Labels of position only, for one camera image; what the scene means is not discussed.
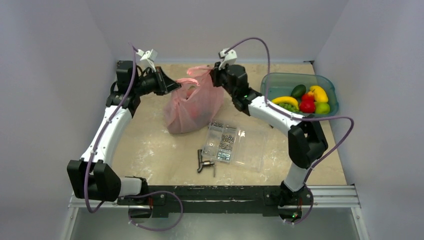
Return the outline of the pink plastic bag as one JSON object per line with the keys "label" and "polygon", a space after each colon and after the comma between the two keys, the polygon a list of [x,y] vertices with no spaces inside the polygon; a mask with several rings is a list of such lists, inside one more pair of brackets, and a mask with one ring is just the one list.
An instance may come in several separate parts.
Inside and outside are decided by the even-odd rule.
{"label": "pink plastic bag", "polygon": [[188,77],[177,79],[181,85],[170,94],[163,109],[164,122],[170,134],[184,134],[207,126],[224,102],[224,89],[213,86],[209,65],[189,68]]}

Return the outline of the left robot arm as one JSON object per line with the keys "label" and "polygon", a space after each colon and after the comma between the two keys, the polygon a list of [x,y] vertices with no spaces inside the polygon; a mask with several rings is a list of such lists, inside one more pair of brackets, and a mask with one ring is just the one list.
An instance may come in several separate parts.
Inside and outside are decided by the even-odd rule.
{"label": "left robot arm", "polygon": [[167,95],[181,88],[160,66],[142,69],[131,60],[116,64],[116,81],[106,99],[104,116],[88,149],[78,160],[70,160],[67,173],[76,198],[114,202],[129,196],[138,205],[149,199],[148,184],[142,177],[119,177],[112,169],[118,143],[148,94]]}

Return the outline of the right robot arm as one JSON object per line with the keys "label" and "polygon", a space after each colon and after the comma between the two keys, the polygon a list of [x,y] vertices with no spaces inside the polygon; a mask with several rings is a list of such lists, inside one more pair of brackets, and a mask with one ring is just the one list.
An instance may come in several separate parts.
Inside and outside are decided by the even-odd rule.
{"label": "right robot arm", "polygon": [[222,87],[240,112],[262,120],[288,138],[291,165],[281,183],[280,196],[288,204],[300,198],[312,163],[324,155],[328,142],[317,119],[290,112],[272,103],[249,86],[246,69],[238,64],[215,62],[210,76],[214,87]]}

